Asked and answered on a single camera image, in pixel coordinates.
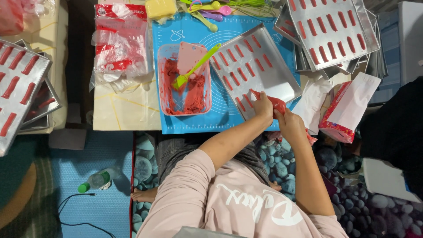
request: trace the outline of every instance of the person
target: person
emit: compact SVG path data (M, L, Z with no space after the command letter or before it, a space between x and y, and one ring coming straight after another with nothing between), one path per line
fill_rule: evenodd
M363 118L361 139L345 146L355 155L401 169L411 192L423 199L423 76L400 87L379 110Z
M212 137L150 135L161 184L131 194L136 201L153 202L137 238L170 238L182 227L243 237L348 237L336 219L302 119L289 109L285 115L274 111L264 92L253 106L253 118ZM296 204L268 182L252 143L272 124L273 113L296 158Z

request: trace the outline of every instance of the black cloth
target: black cloth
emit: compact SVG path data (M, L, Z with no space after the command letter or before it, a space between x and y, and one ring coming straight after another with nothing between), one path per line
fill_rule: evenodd
M176 163L186 155L198 149L202 143L206 142L217 133L189 133L163 135L161 131L146 131L147 137L154 146L158 173L157 177L161 184L166 176L170 174ZM269 175L266 171L262 159L259 157L254 142L250 142L243 148L234 159L241 161L255 172L261 181L268 184Z
M360 155L402 169L410 191L423 199L423 76L401 87L360 126Z

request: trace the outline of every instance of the blue silicone baking mat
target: blue silicone baking mat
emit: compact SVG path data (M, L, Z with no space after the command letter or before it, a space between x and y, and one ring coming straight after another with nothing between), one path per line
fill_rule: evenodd
M212 33L205 25L188 13L177 14L175 15L175 20L167 21L164 25L154 23L153 41L155 67L157 69L157 51L160 46L164 44L174 44L184 41L189 43L200 43L207 49L210 49L217 43L224 43L263 22L275 41L286 65L288 65L288 68L299 83L299 74L294 72L294 59L292 55L293 44L291 42L286 43L286 41L284 41L285 39L272 29L274 21L269 20L271 20L271 18L263 18L263 21L261 21L248 16L234 15L224 17L222 22L216 22L210 19L210 22L216 24L219 28L215 33ZM216 72L214 72L211 67L210 70L211 110L202 115L179 117L166 116L160 110L163 134L223 131L244 121L220 82ZM287 106L292 109L298 100L299 98L289 103ZM275 120L267 130L279 130L277 121Z
M91 174L113 165L121 166L123 172L107 190L88 191L96 193L96 196L72 197L60 214L62 222L88 222L118 238L129 238L132 143L132 131L88 131L84 150L51 149L59 204L68 196L77 194L78 186ZM62 225L62 233L63 238L110 238L108 234L89 225Z

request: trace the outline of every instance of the white paper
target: white paper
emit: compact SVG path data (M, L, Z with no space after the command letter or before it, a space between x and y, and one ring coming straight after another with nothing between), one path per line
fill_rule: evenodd
M377 77L360 72L327 120L355 130L380 81Z
M320 108L326 94L331 90L332 84L324 78L320 78L314 83L309 82L305 85L301 99L292 112L302 118L310 135L317 135L319 133Z

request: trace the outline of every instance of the woman's arm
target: woman's arm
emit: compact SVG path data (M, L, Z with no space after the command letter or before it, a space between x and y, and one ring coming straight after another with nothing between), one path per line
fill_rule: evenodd
M211 158L217 170L272 124L272 110L272 103L261 92L261 100L254 102L253 118L211 137L198 149Z
M286 109L285 115L274 111L279 121L280 133L291 145L296 162L295 198L297 205L313 215L335 215L326 186L308 143L301 117Z

